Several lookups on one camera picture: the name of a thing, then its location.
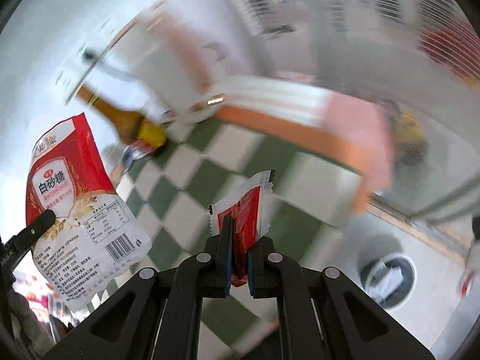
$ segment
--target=pink cloth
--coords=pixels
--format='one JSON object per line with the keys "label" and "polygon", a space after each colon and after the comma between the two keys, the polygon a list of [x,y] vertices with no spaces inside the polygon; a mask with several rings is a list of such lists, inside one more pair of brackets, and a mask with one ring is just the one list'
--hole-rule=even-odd
{"label": "pink cloth", "polygon": [[325,131],[361,145],[371,153],[368,171],[364,174],[368,190],[389,189],[392,185],[394,148],[382,110],[376,104],[332,92],[323,118],[321,128]]}

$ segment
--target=silver screw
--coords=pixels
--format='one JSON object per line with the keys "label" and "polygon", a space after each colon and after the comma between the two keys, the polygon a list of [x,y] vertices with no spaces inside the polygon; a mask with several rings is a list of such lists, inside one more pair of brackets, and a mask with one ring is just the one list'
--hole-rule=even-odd
{"label": "silver screw", "polygon": [[153,277],[153,274],[154,274],[154,272],[153,272],[153,269],[152,269],[152,268],[143,268],[143,269],[140,271],[140,277],[141,277],[142,279],[145,279],[145,280],[152,278],[152,277]]}
{"label": "silver screw", "polygon": [[199,263],[207,263],[210,261],[211,258],[212,256],[210,256],[208,253],[199,253],[197,255],[197,261]]}
{"label": "silver screw", "polygon": [[283,260],[283,256],[280,253],[270,253],[268,255],[268,260],[273,263],[279,263]]}
{"label": "silver screw", "polygon": [[337,268],[328,267],[325,269],[325,275],[327,278],[337,279],[340,276],[340,271]]}

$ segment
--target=white sugar package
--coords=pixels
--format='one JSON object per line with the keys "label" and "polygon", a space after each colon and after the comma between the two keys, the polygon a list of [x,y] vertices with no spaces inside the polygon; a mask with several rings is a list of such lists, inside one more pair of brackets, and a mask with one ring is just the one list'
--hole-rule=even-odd
{"label": "white sugar package", "polygon": [[35,144],[27,225],[46,209],[56,221],[32,248],[33,260],[72,311],[152,246],[105,172],[84,114],[58,123]]}

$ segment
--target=barcode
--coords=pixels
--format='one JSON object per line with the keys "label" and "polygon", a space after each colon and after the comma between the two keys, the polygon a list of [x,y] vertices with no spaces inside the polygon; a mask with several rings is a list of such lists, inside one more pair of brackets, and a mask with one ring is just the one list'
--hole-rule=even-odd
{"label": "barcode", "polygon": [[120,237],[115,238],[110,244],[105,246],[106,251],[112,256],[115,262],[120,261],[123,257],[135,250],[135,246],[130,242],[127,235],[123,233]]}

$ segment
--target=bottle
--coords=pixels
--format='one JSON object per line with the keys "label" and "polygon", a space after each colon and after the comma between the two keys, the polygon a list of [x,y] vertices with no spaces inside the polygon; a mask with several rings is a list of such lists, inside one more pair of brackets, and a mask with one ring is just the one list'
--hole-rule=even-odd
{"label": "bottle", "polygon": [[154,125],[140,112],[120,110],[85,85],[78,90],[77,96],[105,115],[115,126],[120,140],[129,147],[146,155],[165,144],[167,138],[164,128]]}

